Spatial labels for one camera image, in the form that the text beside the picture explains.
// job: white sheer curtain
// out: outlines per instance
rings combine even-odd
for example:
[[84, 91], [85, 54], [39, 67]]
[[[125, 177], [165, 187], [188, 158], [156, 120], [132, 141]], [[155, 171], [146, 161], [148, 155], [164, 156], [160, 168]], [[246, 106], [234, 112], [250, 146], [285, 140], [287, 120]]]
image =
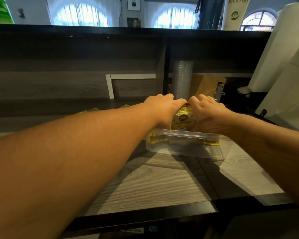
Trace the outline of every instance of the white sheer curtain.
[[197, 29], [199, 14], [195, 4], [145, 2], [146, 28]]
[[52, 25], [118, 27], [120, 0], [47, 0]]

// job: brown round logo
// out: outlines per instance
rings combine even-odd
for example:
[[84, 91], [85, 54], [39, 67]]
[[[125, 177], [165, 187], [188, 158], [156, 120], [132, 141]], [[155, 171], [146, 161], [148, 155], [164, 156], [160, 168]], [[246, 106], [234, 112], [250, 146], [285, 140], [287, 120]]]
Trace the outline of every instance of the brown round logo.
[[183, 121], [186, 121], [187, 118], [188, 118], [188, 116], [185, 115], [185, 114], [183, 114], [183, 115], [181, 115], [181, 116], [179, 117], [179, 120], [180, 120], [181, 122], [183, 122]]

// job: person's left hand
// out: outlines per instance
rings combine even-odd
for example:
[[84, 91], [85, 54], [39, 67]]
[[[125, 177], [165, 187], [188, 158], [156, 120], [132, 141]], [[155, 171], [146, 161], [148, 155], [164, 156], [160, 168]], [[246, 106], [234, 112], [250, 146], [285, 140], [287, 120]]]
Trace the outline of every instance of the person's left hand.
[[144, 104], [148, 105], [156, 119], [156, 128], [170, 129], [171, 121], [177, 111], [187, 103], [185, 99], [174, 100], [173, 94], [150, 96]]

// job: painting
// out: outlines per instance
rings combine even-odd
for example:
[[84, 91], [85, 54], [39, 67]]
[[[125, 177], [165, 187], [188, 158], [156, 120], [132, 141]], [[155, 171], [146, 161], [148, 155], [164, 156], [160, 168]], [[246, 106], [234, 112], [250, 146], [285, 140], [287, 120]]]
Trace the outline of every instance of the painting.
[[138, 17], [128, 17], [128, 28], [140, 28], [141, 21]]
[[128, 0], [129, 11], [140, 11], [140, 0]]

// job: green logo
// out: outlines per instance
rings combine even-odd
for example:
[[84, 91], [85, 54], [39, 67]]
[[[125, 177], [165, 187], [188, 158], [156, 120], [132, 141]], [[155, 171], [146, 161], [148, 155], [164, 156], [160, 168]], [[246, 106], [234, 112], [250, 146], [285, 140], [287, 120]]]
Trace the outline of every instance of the green logo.
[[237, 18], [239, 18], [239, 12], [234, 11], [234, 12], [231, 14], [231, 20], [236, 20]]

